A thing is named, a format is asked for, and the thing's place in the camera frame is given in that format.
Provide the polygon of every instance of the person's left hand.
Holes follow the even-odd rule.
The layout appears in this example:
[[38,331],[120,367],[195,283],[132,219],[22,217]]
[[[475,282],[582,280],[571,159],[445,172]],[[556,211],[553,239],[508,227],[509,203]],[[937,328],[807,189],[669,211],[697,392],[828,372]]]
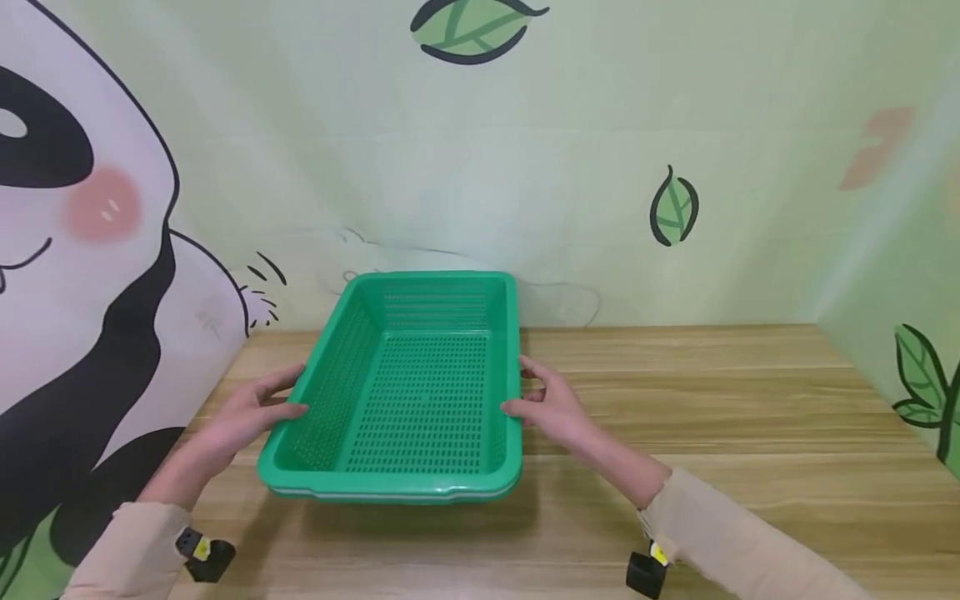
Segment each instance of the person's left hand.
[[208,476],[219,474],[238,451],[275,423],[296,419],[306,412],[305,404],[274,398],[274,394],[292,388],[302,372],[303,365],[296,365],[237,388],[184,449],[204,462]]

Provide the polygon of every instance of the green plastic basket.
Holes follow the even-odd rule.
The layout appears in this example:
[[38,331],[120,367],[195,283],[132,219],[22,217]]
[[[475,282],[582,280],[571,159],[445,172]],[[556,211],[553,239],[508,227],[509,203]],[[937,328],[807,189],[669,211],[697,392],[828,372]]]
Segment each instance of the green plastic basket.
[[520,476],[516,282],[505,273],[355,277],[290,394],[309,404],[260,453],[274,492],[448,504],[505,495]]

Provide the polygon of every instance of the hand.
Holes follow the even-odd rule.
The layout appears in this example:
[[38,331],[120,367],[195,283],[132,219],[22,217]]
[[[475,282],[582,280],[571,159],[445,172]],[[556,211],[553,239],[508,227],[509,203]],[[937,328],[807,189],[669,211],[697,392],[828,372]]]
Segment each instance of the hand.
[[547,438],[568,450],[576,450],[578,442],[597,430],[584,411],[580,398],[558,372],[526,356],[520,356],[525,379],[539,379],[544,387],[523,398],[508,400],[500,409],[511,417],[533,424]]
[[202,462],[210,477],[219,474],[238,451],[275,423],[296,419],[306,412],[305,404],[274,398],[274,394],[292,388],[302,372],[303,365],[296,365],[238,388],[183,449]]

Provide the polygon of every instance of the wooden table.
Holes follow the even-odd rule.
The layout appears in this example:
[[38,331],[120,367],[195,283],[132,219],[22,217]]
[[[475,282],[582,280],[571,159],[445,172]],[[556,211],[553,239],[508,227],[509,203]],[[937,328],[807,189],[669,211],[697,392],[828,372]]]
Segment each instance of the wooden table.
[[[317,334],[249,341],[188,430],[238,384],[303,361]],[[960,595],[960,484],[812,326],[534,330],[622,440],[685,468],[847,571],[877,598]],[[639,598],[633,508],[539,433],[509,496],[448,507],[325,505],[271,495],[263,440],[206,489],[198,527],[232,540],[217,585],[173,598]],[[662,598],[728,598],[682,564]]]

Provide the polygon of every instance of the yellow label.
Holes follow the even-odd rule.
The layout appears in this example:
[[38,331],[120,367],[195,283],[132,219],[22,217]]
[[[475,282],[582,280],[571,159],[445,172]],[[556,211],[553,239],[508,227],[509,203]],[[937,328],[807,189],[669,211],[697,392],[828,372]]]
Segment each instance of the yellow label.
[[210,557],[210,539],[207,536],[200,538],[197,547],[193,550],[193,558],[205,561]]
[[660,548],[655,541],[650,542],[650,556],[652,556],[663,566],[667,566],[670,563],[670,561],[666,560],[666,555],[663,554],[663,549]]

